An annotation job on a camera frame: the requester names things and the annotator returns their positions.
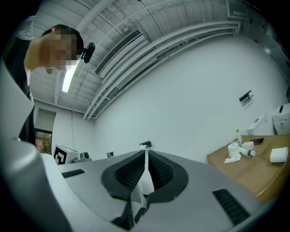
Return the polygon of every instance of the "wooden table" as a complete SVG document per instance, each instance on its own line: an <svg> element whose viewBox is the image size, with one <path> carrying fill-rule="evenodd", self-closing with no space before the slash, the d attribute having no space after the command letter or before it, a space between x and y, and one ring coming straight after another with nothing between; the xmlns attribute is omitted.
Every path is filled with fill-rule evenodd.
<svg viewBox="0 0 290 232"><path fill-rule="evenodd" d="M248 189L261 203L266 203L279 195L290 173L289 159L286 163L270 162L273 148L290 148L290 135L243 136L243 142L259 138L264 141L255 145L256 155L252 159L242 155L240 161L225 164L228 158L226 145L209 154L208 163Z"/></svg>

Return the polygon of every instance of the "white object on table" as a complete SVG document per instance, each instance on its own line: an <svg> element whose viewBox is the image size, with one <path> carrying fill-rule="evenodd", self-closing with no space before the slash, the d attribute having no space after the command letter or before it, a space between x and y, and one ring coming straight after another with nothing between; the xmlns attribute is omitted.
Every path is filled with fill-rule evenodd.
<svg viewBox="0 0 290 232"><path fill-rule="evenodd" d="M270 155L270 162L271 163L284 163L287 160L287 155L288 155L288 147L272 149L272 152Z"/></svg>
<svg viewBox="0 0 290 232"><path fill-rule="evenodd" d="M228 153L230 157L233 157L233 155L240 153L240 147L238 145L238 143L232 143L230 144L228 147Z"/></svg>
<svg viewBox="0 0 290 232"><path fill-rule="evenodd" d="M241 159L241 154L237 153L234 154L232 157L225 159L224 163L228 164L228 163L233 163L233 162L237 162Z"/></svg>
<svg viewBox="0 0 290 232"><path fill-rule="evenodd" d="M241 147L243 145L242 134L240 133L239 130L236 130L236 132L237 132L237 142L239 143L239 146Z"/></svg>
<svg viewBox="0 0 290 232"><path fill-rule="evenodd" d="M257 118L252 125L247 128L248 135L274 135L274 128L270 114Z"/></svg>
<svg viewBox="0 0 290 232"><path fill-rule="evenodd" d="M283 105L280 113L279 106L272 115L274 127L279 135L287 135L290 133L290 103Z"/></svg>
<svg viewBox="0 0 290 232"><path fill-rule="evenodd" d="M254 142L244 142L242 145L242 148L246 149L246 150L255 150L255 145Z"/></svg>
<svg viewBox="0 0 290 232"><path fill-rule="evenodd" d="M247 150L242 147L239 147L239 149L240 153L242 153L245 157L253 158L256 155L256 152L254 150Z"/></svg>

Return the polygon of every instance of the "white device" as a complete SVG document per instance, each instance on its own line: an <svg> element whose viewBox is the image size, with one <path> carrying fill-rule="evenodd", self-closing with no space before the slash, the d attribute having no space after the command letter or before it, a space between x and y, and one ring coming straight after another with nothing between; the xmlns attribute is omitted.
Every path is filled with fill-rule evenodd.
<svg viewBox="0 0 290 232"><path fill-rule="evenodd" d="M53 157L57 164L70 164L75 162L75 160L80 160L80 158L83 161L92 160L87 152L79 152L58 144L55 145Z"/></svg>
<svg viewBox="0 0 290 232"><path fill-rule="evenodd" d="M272 115L272 120L277 134L290 134L290 103L275 109Z"/></svg>
<svg viewBox="0 0 290 232"><path fill-rule="evenodd" d="M255 150L255 145L254 142L244 142L242 145L242 148L246 149L246 150Z"/></svg>
<svg viewBox="0 0 290 232"><path fill-rule="evenodd" d="M271 120L262 115L247 128L247 133L248 135L274 135L274 128Z"/></svg>

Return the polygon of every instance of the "dark hair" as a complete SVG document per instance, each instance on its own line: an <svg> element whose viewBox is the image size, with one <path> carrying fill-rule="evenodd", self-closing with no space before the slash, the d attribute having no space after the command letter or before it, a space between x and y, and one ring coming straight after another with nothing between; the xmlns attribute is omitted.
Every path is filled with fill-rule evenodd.
<svg viewBox="0 0 290 232"><path fill-rule="evenodd" d="M77 55L81 55L83 52L83 40L81 38L80 33L75 30L74 28L71 28L69 26L63 25L63 24L58 24L55 25L54 27L52 27L51 29L46 30L42 36L51 33L51 30L55 27L59 27L61 29L62 32L66 33L66 34L74 34L77 37Z"/></svg>

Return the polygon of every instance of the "ceiling vent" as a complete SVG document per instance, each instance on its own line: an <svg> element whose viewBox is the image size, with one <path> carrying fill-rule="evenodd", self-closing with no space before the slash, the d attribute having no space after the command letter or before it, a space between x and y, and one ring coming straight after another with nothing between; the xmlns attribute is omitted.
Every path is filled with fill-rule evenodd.
<svg viewBox="0 0 290 232"><path fill-rule="evenodd" d="M135 30L123 38L111 51L102 59L95 73L98 77L105 78L110 70L131 50L145 41L143 33Z"/></svg>

